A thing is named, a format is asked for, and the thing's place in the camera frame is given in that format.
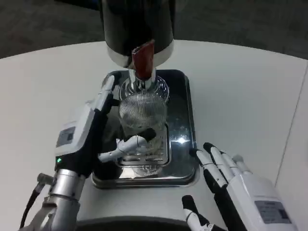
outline white panel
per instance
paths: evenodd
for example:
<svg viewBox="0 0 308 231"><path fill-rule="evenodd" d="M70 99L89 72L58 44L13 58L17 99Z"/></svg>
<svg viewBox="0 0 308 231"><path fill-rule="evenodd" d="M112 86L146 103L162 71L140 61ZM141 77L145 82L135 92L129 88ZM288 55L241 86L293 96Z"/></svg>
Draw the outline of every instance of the white panel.
<svg viewBox="0 0 308 231"><path fill-rule="evenodd" d="M308 230L308 76L306 75L276 188L298 226Z"/></svg>

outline coffee machine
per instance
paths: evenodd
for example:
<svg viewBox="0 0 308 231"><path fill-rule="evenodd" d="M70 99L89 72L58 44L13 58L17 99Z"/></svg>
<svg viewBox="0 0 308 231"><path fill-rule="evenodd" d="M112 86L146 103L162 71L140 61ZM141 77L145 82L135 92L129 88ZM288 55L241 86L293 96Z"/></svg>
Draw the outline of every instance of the coffee machine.
<svg viewBox="0 0 308 231"><path fill-rule="evenodd" d="M100 0L102 25L110 58L126 71L114 71L120 88L114 95L124 100L146 91L163 98L167 117L162 145L150 155L130 154L116 162L97 163L92 181L98 188L174 187L193 182L196 162L189 155L195 148L193 109L188 78L179 70L157 70L174 49L176 0ZM133 52L153 43L153 66L147 78L138 75ZM114 149L122 134L118 109L108 115L103 149Z"/></svg>

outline white robotic hand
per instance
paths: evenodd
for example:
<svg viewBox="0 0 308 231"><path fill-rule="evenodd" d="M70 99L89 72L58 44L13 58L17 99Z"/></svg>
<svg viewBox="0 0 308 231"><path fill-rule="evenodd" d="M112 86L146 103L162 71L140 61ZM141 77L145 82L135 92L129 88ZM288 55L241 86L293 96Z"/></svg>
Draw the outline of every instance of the white robotic hand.
<svg viewBox="0 0 308 231"><path fill-rule="evenodd" d="M232 159L210 143L203 148L206 152L192 150L191 155L202 166L229 231L297 230L270 180L253 175L241 156ZM198 214L190 196L184 196L182 202L192 231L221 230Z"/></svg>

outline round table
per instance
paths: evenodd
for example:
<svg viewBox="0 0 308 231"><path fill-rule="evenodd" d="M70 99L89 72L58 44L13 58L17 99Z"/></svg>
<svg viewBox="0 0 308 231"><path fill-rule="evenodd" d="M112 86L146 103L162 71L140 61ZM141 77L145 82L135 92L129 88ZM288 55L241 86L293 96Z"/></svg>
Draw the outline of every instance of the round table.
<svg viewBox="0 0 308 231"><path fill-rule="evenodd" d="M179 69L189 78L199 148L207 141L241 154L254 173L276 184L280 169L284 171L282 159L306 67L306 60L269 51L178 40L171 58L158 69ZM55 143L70 111L92 99L106 74L119 69L108 57L105 42L0 60L0 217L4 230L18 229L37 174L53 175ZM88 179L78 220L129 215L184 220L181 197L186 194L195 198L200 213L225 227L203 176L189 187L158 189L98 190ZM45 195L47 189L26 224ZM293 217L296 206L288 201L288 194L285 197ZM297 215L294 219L305 224Z"/></svg>

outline black coffee machine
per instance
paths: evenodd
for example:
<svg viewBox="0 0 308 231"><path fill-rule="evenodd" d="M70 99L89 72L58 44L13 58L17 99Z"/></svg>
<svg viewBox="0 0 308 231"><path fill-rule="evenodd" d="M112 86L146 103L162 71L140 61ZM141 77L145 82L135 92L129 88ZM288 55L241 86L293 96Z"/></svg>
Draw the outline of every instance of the black coffee machine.
<svg viewBox="0 0 308 231"><path fill-rule="evenodd" d="M174 187L187 185L198 170L189 150L195 148L193 110L187 77L179 70L156 70L174 49L176 0L100 0L99 8L110 58L127 71L120 86L129 91L164 92L167 103L165 143L152 158L125 157L115 163L98 164L92 175L98 188ZM134 70L132 50L154 41L153 72L141 80Z"/></svg>

